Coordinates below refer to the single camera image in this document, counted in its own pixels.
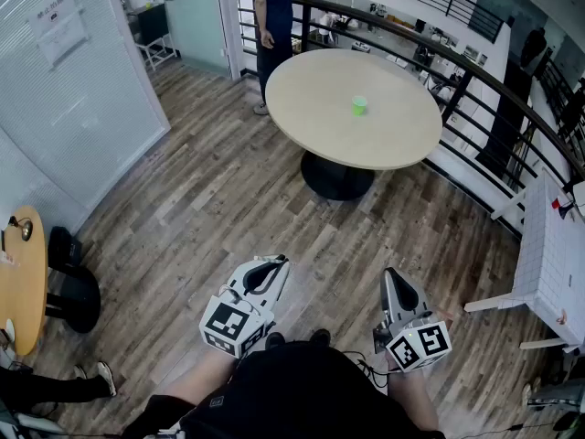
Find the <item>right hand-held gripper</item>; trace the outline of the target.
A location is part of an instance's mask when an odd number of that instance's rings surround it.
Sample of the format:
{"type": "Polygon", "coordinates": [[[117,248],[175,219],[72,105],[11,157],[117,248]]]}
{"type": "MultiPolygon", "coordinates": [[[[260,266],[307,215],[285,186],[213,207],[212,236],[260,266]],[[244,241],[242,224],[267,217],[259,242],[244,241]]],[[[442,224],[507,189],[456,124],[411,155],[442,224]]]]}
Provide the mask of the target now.
{"type": "Polygon", "coordinates": [[[434,364],[452,351],[448,327],[438,312],[429,311],[422,287],[393,267],[383,270],[380,300],[386,321],[373,329],[376,353],[388,354],[396,363],[393,371],[407,373],[434,364]],[[409,322],[395,322],[396,299],[403,311],[422,314],[409,322]]]}

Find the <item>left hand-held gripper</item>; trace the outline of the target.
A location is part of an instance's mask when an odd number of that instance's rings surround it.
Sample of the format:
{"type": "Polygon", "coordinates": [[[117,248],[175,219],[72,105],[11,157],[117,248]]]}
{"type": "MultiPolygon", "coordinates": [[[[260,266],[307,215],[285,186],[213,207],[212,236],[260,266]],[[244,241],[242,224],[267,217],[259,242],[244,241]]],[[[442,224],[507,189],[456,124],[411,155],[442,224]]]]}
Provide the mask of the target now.
{"type": "Polygon", "coordinates": [[[283,254],[255,256],[241,264],[212,295],[199,323],[203,341],[212,348],[243,359],[266,337],[274,321],[273,308],[279,300],[290,271],[283,254]],[[235,289],[248,292],[248,297],[235,289]]]}

